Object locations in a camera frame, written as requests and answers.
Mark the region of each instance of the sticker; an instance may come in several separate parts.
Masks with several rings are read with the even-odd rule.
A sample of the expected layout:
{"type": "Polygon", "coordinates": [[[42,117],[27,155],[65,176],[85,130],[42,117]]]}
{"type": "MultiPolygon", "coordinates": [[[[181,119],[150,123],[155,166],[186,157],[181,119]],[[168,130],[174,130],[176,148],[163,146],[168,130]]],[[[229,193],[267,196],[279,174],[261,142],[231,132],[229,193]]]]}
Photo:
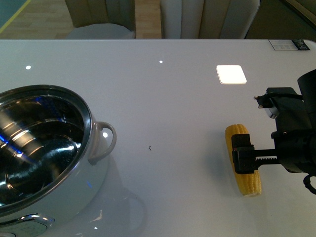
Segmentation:
{"type": "Polygon", "coordinates": [[[302,39],[292,39],[298,50],[310,50],[302,39]]]}
{"type": "Polygon", "coordinates": [[[274,50],[310,50],[302,39],[270,39],[274,50]]]}

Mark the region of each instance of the pot rim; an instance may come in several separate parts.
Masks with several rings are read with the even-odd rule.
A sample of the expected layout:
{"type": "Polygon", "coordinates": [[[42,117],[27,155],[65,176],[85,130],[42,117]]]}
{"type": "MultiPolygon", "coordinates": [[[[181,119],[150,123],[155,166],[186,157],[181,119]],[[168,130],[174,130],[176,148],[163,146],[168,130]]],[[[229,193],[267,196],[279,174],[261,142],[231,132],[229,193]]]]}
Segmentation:
{"type": "Polygon", "coordinates": [[[71,103],[82,116],[84,126],[82,143],[72,162],[57,177],[57,179],[55,179],[50,184],[46,185],[40,191],[30,195],[29,197],[23,200],[0,206],[0,217],[15,213],[38,202],[46,195],[51,193],[54,189],[56,189],[59,185],[61,185],[63,181],[71,175],[74,168],[77,166],[78,162],[84,157],[88,147],[87,144],[89,144],[89,141],[91,139],[92,114],[88,105],[77,93],[61,86],[44,84],[29,85],[5,91],[3,93],[0,93],[0,110],[3,105],[12,102],[12,100],[18,100],[35,96],[51,96],[71,103]]]}

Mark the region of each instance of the table surface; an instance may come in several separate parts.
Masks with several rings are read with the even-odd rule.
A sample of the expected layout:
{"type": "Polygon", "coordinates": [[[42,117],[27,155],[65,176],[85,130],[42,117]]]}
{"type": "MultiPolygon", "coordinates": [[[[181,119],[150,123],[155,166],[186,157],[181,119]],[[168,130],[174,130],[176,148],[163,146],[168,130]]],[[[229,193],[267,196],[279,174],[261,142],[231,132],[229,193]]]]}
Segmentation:
{"type": "Polygon", "coordinates": [[[300,94],[297,79],[316,68],[316,44],[306,44],[310,51],[274,50],[268,40],[1,40],[0,91],[66,87],[118,134],[95,199],[43,236],[314,236],[305,174],[262,166],[262,194],[242,197],[224,135],[242,123],[256,149],[274,148],[275,121],[253,96],[268,87],[300,94]],[[247,83],[221,84],[217,65],[241,65],[247,83]]]}

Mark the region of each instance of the corn on the cob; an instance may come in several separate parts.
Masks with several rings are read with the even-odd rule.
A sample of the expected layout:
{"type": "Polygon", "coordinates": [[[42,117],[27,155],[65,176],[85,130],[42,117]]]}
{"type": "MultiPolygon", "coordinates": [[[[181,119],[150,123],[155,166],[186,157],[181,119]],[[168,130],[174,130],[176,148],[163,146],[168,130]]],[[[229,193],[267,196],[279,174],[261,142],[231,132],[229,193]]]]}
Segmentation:
{"type": "Polygon", "coordinates": [[[255,170],[254,174],[237,174],[235,172],[234,163],[233,163],[233,147],[232,147],[232,136],[234,134],[245,134],[248,133],[247,128],[242,124],[234,124],[226,128],[225,138],[226,145],[233,167],[233,172],[239,187],[240,192],[245,197],[256,196],[261,193],[261,181],[260,174],[258,170],[255,170]]]}

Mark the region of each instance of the chair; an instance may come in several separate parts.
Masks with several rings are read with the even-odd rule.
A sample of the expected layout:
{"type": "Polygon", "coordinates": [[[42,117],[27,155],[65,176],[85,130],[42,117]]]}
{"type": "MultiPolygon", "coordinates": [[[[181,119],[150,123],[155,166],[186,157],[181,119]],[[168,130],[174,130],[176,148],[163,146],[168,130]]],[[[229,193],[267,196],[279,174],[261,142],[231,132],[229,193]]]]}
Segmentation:
{"type": "Polygon", "coordinates": [[[66,39],[134,39],[134,0],[65,0],[74,30],[66,39]]]}
{"type": "Polygon", "coordinates": [[[244,39],[260,0],[160,0],[166,39],[244,39]]]}

